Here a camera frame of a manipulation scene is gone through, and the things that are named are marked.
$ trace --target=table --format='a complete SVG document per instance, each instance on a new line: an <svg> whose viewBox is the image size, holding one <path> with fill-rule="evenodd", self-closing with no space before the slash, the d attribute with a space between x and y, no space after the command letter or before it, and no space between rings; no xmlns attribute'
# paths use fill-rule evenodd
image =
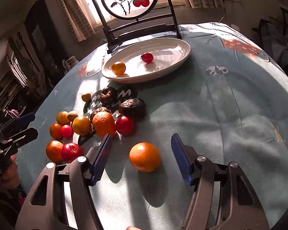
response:
<svg viewBox="0 0 288 230"><path fill-rule="evenodd" d="M143 99L147 115L137 124L134 136L114 142L101 181L90 188L101 223L105 230L130 225L180 229L193 187L183 181L170 147L171 135L178 133L186 145L213 162L238 162L272 227L288 207L288 77L263 50L227 25L205 23L179 28L182 39L191 46L191 55L182 67L121 92L122 97L132 94ZM134 39L120 49L173 34ZM107 47L102 45L80 61L37 111L30 126L39 136L17 156L26 192L49 162L45 147L51 140L49 126L57 113L74 110L89 115L100 106L98 91L106 86L124 87L98 72L111 57L106 53ZM86 73L95 75L87 77ZM81 100L84 92L95 93L91 109ZM154 173L137 172L128 161L131 147L145 141L160 151L162 164ZM92 137L83 147L88 150L99 143L98 137ZM217 214L217 190L209 222ZM69 221L74 226L72 217Z"/></svg>

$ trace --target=white plate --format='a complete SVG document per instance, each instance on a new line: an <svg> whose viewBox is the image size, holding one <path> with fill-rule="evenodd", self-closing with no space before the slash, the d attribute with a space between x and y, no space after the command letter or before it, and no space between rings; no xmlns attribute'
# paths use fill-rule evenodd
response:
<svg viewBox="0 0 288 230"><path fill-rule="evenodd" d="M113 55L103 66L102 74L118 83L140 83L167 75L180 67L190 54L190 45L175 38L157 38L126 47ZM152 63L140 59L142 53L154 56ZM118 61L126 65L126 71L116 76L111 66Z"/></svg>

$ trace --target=silver bolt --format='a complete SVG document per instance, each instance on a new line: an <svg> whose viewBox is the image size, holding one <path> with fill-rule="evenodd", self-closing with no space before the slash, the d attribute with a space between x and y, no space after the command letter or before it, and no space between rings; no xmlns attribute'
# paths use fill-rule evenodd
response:
<svg viewBox="0 0 288 230"><path fill-rule="evenodd" d="M199 162L204 162L204 161L206 161L206 158L205 158L204 156L198 156L198 157L197 157L197 160L198 160Z"/></svg>
<svg viewBox="0 0 288 230"><path fill-rule="evenodd" d="M239 164L237 164L236 162L231 162L229 164L232 168L237 168L239 166Z"/></svg>
<svg viewBox="0 0 288 230"><path fill-rule="evenodd" d="M47 165L46 165L46 167L47 167L48 169L52 169L54 166L55 166L54 163L47 163Z"/></svg>
<svg viewBox="0 0 288 230"><path fill-rule="evenodd" d="M86 161L86 157L85 156L79 156L77 158L77 161L80 162L80 163L84 163Z"/></svg>

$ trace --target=painted red fruit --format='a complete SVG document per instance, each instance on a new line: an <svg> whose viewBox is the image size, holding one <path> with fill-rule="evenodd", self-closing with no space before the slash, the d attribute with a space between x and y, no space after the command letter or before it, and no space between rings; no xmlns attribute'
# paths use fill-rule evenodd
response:
<svg viewBox="0 0 288 230"><path fill-rule="evenodd" d="M73 160L75 160L81 155L82 148L75 143L64 144L61 149L61 157L67 163L71 163Z"/></svg>
<svg viewBox="0 0 288 230"><path fill-rule="evenodd" d="M74 131L72 130L72 127L70 127L68 124L63 125L61 128L61 135L64 138L71 138L74 134Z"/></svg>
<svg viewBox="0 0 288 230"><path fill-rule="evenodd" d="M123 136L129 136L134 130L134 121L131 117L121 116L115 123L115 129Z"/></svg>
<svg viewBox="0 0 288 230"><path fill-rule="evenodd" d="M141 0L141 5L147 7L149 5L149 0Z"/></svg>
<svg viewBox="0 0 288 230"><path fill-rule="evenodd" d="M146 63L151 63L154 60L154 56L151 53L143 53L141 59Z"/></svg>
<svg viewBox="0 0 288 230"><path fill-rule="evenodd" d="M141 1L140 0L133 0L132 3L136 7L140 7L141 6Z"/></svg>

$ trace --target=round frame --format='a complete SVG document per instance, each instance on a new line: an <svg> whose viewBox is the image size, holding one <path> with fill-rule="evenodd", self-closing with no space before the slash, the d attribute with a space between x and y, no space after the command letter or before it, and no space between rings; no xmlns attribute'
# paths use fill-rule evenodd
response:
<svg viewBox="0 0 288 230"><path fill-rule="evenodd" d="M148 8L145 12L141 13L141 14L138 15L138 16L134 16L134 17L122 17L122 16L118 16L118 15L116 15L115 13L113 13L113 12L108 8L108 6L106 5L105 0L101 0L101 3L103 4L103 7L106 9L106 11L108 11L108 13L109 13L110 15L114 16L115 18L118 18L118 19L121 19L121 20L127 20L127 21L128 21L128 20L138 20L139 18L147 15L147 14L148 14L149 12L151 12L151 10L156 6L157 2L158 2L158 0L153 0L153 2L151 3L151 5L149 6L149 8Z"/></svg>

